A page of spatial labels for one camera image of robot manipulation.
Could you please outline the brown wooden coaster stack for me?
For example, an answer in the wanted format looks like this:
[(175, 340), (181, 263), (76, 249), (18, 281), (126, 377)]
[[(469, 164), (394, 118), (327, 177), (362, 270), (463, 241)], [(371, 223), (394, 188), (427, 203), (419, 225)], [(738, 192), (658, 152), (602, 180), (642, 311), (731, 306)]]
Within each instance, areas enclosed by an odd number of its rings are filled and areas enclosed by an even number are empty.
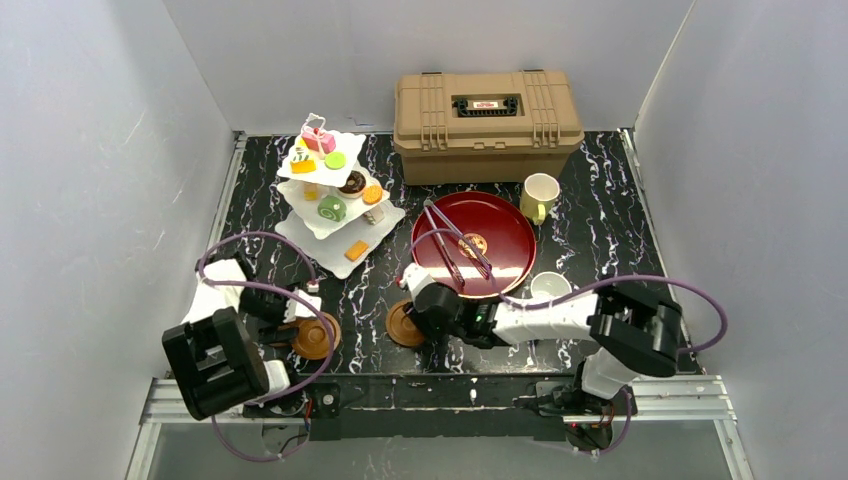
[(317, 318), (296, 320), (278, 329), (283, 334), (283, 343), (291, 346), (293, 351), (307, 360), (323, 360), (335, 351), (342, 339), (338, 320), (329, 313), (323, 313), (332, 330), (333, 345), (330, 345), (328, 330)]

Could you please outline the red round tray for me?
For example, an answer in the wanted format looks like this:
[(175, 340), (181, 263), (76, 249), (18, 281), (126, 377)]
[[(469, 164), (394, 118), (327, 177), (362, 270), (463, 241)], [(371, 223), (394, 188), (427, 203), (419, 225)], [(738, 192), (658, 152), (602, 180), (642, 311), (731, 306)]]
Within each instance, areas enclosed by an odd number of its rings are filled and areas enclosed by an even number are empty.
[(459, 286), (449, 275), (434, 235), (418, 243), (412, 256), (431, 277), (471, 299), (492, 298), (499, 292), (517, 288), (530, 273), (536, 257), (536, 237), (528, 220), (507, 200), (480, 191), (446, 195), (435, 205), (474, 241), (492, 266), (494, 281), (485, 280), (469, 261), (469, 253), (459, 253), (457, 242), (443, 234), (448, 252), (466, 279)]

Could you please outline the orange square cake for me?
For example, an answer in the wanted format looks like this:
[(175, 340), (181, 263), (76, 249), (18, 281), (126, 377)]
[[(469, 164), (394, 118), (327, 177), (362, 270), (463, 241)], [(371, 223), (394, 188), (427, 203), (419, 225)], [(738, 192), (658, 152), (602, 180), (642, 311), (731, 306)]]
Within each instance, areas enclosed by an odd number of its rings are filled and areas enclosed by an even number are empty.
[(369, 245), (366, 242), (357, 240), (345, 251), (344, 256), (351, 262), (357, 262), (367, 252), (368, 248)]

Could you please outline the white mug blue base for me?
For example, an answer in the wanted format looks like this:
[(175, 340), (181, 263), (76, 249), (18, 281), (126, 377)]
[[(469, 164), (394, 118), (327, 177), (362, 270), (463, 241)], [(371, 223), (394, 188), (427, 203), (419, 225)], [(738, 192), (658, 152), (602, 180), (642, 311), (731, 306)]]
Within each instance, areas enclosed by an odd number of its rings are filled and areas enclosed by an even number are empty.
[(533, 277), (530, 293), (533, 299), (549, 300), (568, 295), (572, 292), (570, 282), (560, 273), (545, 271)]

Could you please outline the white three-tier dessert stand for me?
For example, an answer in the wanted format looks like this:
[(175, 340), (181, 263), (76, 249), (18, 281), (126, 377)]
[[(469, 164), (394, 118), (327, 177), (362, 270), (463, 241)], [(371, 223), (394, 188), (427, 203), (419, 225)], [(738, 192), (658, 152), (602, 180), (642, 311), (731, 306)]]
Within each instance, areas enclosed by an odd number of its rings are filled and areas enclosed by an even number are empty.
[(329, 130), (311, 113), (282, 154), (277, 191), (291, 208), (275, 226), (319, 266), (349, 277), (405, 217), (382, 183), (359, 163), (365, 136)]

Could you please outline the green swirl roll cake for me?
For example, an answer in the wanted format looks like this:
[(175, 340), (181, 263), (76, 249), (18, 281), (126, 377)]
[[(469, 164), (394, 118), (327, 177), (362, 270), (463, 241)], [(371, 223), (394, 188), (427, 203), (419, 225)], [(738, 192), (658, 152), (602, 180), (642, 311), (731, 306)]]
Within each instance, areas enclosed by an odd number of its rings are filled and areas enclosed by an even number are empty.
[(337, 196), (326, 195), (317, 205), (317, 214), (321, 218), (341, 222), (347, 215), (347, 204)]

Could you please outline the orange round cookie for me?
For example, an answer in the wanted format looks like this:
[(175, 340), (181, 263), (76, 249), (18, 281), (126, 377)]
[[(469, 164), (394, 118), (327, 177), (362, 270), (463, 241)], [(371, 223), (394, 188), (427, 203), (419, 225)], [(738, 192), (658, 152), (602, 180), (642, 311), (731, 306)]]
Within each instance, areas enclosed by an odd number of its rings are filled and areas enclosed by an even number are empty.
[(383, 188), (378, 184), (372, 184), (365, 187), (362, 191), (362, 201), (366, 205), (376, 205), (383, 198)]

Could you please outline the yellow cake slice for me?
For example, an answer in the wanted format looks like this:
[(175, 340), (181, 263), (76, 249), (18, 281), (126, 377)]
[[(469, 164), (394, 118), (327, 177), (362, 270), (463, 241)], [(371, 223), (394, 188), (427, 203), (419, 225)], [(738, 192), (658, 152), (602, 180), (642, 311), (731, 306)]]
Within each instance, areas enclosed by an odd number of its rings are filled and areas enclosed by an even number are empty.
[(306, 174), (317, 170), (316, 160), (313, 158), (309, 150), (297, 150), (292, 156), (290, 162), (290, 171), (292, 174)]

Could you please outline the chocolate glazed donut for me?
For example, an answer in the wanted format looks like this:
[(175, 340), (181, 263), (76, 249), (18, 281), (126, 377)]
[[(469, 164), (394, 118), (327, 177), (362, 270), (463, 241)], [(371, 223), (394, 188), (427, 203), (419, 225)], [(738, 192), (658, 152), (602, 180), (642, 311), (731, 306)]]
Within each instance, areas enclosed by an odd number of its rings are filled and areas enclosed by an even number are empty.
[(343, 186), (338, 187), (337, 191), (344, 198), (359, 198), (363, 195), (365, 188), (368, 186), (368, 181), (363, 173), (352, 170), (346, 179)]

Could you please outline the pale green ceramic mug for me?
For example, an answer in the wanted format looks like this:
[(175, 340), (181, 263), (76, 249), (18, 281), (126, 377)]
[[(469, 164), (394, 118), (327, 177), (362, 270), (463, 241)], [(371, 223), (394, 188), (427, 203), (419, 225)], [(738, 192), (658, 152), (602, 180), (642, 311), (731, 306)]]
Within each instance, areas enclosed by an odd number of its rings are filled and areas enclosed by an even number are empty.
[(532, 224), (540, 226), (560, 193), (556, 178), (545, 173), (529, 175), (523, 182), (519, 209)]

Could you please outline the green round macaron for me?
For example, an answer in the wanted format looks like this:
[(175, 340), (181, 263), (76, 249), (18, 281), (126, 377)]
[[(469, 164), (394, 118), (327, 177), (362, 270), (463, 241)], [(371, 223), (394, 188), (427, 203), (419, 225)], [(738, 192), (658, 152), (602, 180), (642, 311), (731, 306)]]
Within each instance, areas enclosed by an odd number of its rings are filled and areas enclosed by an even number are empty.
[(340, 170), (347, 164), (346, 155), (340, 151), (333, 151), (325, 155), (324, 165), (330, 170)]

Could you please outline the pink cake with cherry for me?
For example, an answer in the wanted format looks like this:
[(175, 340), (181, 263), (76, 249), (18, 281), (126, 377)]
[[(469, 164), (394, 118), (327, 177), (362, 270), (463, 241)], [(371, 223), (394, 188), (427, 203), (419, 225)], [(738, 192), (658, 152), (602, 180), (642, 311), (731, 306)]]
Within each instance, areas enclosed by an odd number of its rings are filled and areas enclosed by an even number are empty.
[(312, 151), (329, 154), (336, 149), (336, 138), (320, 127), (304, 127), (301, 131), (303, 144)]

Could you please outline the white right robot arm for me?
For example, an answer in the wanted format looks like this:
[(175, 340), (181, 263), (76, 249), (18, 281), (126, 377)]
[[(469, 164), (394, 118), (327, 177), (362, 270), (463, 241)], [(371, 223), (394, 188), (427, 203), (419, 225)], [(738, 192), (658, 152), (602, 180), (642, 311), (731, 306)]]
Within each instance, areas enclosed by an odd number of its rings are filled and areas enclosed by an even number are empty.
[(453, 336), (479, 349), (541, 340), (593, 340), (577, 386), (610, 400), (640, 376), (677, 372), (682, 311), (647, 288), (626, 282), (560, 304), (550, 299), (476, 302), (434, 281), (410, 288), (406, 313), (426, 338)]

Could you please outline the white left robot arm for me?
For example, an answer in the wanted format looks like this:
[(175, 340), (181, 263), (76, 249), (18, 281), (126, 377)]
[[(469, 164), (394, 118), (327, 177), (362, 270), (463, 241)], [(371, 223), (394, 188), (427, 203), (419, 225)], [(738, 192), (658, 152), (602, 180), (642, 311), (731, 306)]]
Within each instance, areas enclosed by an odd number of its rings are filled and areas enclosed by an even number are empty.
[(284, 362), (262, 358), (243, 320), (247, 315), (280, 326), (287, 302), (264, 290), (197, 280), (183, 320), (162, 334), (191, 417), (204, 420), (244, 403), (261, 403), (290, 387)]

